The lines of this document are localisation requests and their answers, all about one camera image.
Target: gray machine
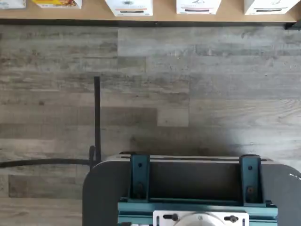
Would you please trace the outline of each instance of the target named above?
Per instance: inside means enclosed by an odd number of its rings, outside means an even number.
[[[94,166],[87,175],[83,186],[83,226],[116,226],[126,222],[156,226],[301,225],[301,174],[271,160],[262,159],[260,164],[264,198],[273,204],[264,203],[260,209],[255,203],[253,208],[244,211],[228,205],[231,201],[232,206],[237,203],[244,206],[239,158],[151,156],[148,200],[145,202],[141,196],[124,200],[131,196],[129,190],[133,185],[131,156],[111,157]],[[193,200],[210,200],[202,205],[210,206],[211,211],[193,207],[183,211],[183,206]],[[275,214],[273,207],[277,209],[277,215],[270,218],[269,214]]]

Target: black cable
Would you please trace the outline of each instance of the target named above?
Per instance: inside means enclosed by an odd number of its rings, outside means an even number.
[[[94,77],[94,98],[95,98],[95,159],[102,161],[100,150],[100,77]]]
[[[89,149],[89,159],[32,159],[0,162],[0,168],[16,166],[33,166],[46,164],[75,164],[90,166],[90,170],[101,162],[101,139],[100,139],[100,77],[94,77],[94,97],[95,97],[95,146]]]
[[[90,160],[85,159],[32,159],[0,162],[0,168],[15,167],[15,166],[33,166],[46,164],[75,164],[75,165],[90,165]]]

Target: yellow box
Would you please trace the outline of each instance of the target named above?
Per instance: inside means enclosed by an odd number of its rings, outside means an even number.
[[[42,8],[81,8],[82,0],[32,0]]]

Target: gray wood-look plank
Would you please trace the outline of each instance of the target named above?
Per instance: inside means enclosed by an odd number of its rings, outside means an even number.
[[[71,199],[0,198],[1,226],[81,226],[81,206]]]
[[[104,157],[255,153],[301,170],[300,36],[281,27],[0,25],[0,161],[87,159],[100,76]],[[81,225],[88,170],[0,170],[0,224]]]

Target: product packaging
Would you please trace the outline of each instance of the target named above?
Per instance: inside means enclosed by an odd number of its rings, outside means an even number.
[[[0,9],[25,8],[26,0],[0,0]]]
[[[177,0],[177,14],[216,14],[222,0]]]
[[[285,14],[300,0],[245,0],[245,15]]]
[[[81,8],[82,0],[32,0],[41,8]]]
[[[115,16],[152,16],[152,0],[105,0]]]

